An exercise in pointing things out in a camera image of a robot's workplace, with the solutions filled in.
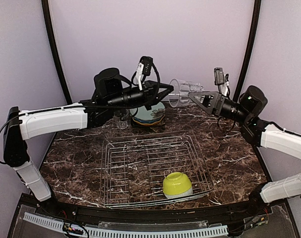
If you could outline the light green flower plate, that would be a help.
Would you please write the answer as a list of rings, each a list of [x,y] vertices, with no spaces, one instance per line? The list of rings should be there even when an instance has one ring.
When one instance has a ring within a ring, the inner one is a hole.
[[[151,106],[150,110],[147,110],[145,106],[130,109],[130,114],[138,120],[151,121],[160,119],[165,115],[165,106],[162,102]]]

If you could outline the clear glass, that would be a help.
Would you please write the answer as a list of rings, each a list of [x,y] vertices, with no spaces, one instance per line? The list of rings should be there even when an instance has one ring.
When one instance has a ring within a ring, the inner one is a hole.
[[[129,111],[121,109],[114,112],[115,124],[119,129],[126,129],[129,126]]]
[[[169,104],[172,108],[181,108],[194,105],[194,102],[189,98],[191,92],[203,92],[205,89],[200,83],[172,79],[170,85],[174,90],[169,94]]]

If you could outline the blue dotted plate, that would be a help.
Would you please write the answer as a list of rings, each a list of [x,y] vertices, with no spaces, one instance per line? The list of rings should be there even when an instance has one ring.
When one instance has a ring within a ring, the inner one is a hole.
[[[165,116],[162,116],[162,117],[156,118],[156,119],[138,119],[136,117],[133,117],[132,120],[138,121],[140,123],[154,123],[156,121],[162,121],[164,118],[165,118]]]

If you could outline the yellow dotted plate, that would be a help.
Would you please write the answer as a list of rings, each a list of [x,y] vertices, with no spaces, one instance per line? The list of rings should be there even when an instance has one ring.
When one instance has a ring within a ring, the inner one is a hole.
[[[165,125],[164,122],[162,121],[156,121],[154,123],[140,123],[138,121],[134,121],[132,120],[132,123],[135,125],[135,126],[140,126],[140,127],[158,127],[158,126],[163,126]]]

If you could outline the lime green bowl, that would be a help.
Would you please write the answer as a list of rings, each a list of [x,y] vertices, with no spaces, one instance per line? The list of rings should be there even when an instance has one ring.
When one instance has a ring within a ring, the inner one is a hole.
[[[170,173],[163,180],[163,193],[168,199],[192,195],[192,183],[185,173]]]

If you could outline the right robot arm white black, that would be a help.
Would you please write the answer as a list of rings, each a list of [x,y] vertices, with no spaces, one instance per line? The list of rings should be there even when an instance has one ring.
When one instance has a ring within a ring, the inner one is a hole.
[[[301,134],[259,118],[268,100],[258,87],[249,86],[237,103],[219,92],[191,92],[188,96],[207,114],[238,122],[240,133],[247,143],[274,149],[301,160]],[[301,173],[263,183],[250,193],[249,199],[256,204],[268,204],[296,196],[301,197]]]

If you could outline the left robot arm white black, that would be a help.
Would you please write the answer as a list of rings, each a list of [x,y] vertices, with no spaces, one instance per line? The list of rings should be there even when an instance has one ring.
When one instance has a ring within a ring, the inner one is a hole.
[[[174,89],[161,83],[158,71],[155,74],[157,80],[151,81],[146,80],[150,70],[135,72],[137,85],[133,86],[119,69],[111,67],[94,77],[95,90],[89,100],[35,111],[12,107],[0,129],[3,134],[3,160],[0,163],[13,168],[38,201],[51,200],[54,193],[32,162],[26,141],[63,130],[103,126],[118,110],[142,106],[150,110]]]

